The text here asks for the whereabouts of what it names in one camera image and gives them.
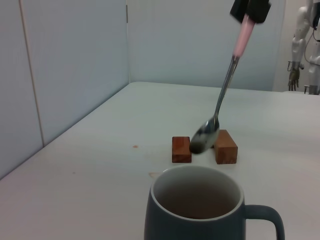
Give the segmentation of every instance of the ceramic mug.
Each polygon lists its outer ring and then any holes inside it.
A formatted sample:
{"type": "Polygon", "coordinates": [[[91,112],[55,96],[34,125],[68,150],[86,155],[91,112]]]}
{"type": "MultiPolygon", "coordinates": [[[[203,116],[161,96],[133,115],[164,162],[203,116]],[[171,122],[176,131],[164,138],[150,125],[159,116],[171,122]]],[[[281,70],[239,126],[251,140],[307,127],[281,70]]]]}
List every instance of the ceramic mug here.
{"type": "Polygon", "coordinates": [[[276,239],[285,240],[276,210],[245,205],[242,188],[220,171],[182,165],[164,171],[153,182],[144,240],[244,240],[246,219],[271,221],[276,239]]]}

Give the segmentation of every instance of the wooden block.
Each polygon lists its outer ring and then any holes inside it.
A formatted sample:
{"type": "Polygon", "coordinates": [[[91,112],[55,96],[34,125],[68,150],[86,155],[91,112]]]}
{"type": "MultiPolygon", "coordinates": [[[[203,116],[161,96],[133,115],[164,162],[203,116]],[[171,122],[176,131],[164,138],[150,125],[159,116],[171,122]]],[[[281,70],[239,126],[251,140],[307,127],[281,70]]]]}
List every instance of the wooden block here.
{"type": "Polygon", "coordinates": [[[188,136],[172,137],[172,162],[191,163],[191,152],[189,150],[190,138],[188,136]]]}
{"type": "Polygon", "coordinates": [[[214,144],[214,150],[217,164],[237,163],[238,146],[227,130],[220,130],[218,139],[214,144]]]}

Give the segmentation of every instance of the spoon handle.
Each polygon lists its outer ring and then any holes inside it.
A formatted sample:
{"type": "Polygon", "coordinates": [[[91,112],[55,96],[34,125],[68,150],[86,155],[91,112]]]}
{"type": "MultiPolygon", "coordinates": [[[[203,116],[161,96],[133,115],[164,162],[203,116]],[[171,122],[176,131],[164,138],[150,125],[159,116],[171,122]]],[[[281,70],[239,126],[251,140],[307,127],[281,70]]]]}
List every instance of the spoon handle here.
{"type": "Polygon", "coordinates": [[[224,83],[222,85],[221,91],[220,91],[220,95],[218,98],[218,102],[216,103],[216,108],[215,108],[215,112],[214,112],[214,116],[217,116],[219,114],[219,110],[220,110],[220,106],[222,104],[222,101],[225,97],[226,91],[230,85],[231,79],[235,73],[236,67],[238,65],[240,57],[238,56],[232,56],[231,59],[231,63],[228,69],[228,72],[226,73],[225,79],[224,79],[224,83]]]}

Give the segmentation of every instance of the white table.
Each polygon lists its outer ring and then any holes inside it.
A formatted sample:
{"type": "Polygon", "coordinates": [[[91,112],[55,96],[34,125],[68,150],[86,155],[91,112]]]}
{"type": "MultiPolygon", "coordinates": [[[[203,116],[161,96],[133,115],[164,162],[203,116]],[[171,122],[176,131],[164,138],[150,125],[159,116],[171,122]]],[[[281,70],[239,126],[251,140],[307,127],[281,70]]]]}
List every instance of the white table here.
{"type": "MultiPolygon", "coordinates": [[[[132,83],[0,181],[1,240],[142,240],[149,172],[171,163],[172,136],[192,136],[220,89],[132,83]]],[[[236,179],[247,204],[282,216],[286,239],[320,237],[320,97],[229,89],[220,127],[234,165],[210,150],[192,164],[236,179]]],[[[247,221],[248,240],[274,240],[247,221]]]]}

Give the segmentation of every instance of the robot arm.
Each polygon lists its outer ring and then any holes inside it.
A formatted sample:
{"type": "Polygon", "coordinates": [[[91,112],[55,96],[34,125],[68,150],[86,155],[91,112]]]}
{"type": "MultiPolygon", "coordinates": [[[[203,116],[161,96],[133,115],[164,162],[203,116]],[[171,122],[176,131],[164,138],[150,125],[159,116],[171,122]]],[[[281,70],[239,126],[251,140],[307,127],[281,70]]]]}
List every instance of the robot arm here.
{"type": "Polygon", "coordinates": [[[296,21],[296,30],[292,40],[292,68],[289,75],[289,91],[296,90],[299,87],[300,70],[303,69],[301,60],[306,49],[306,36],[310,29],[310,6],[301,7],[298,10],[296,21]]]}

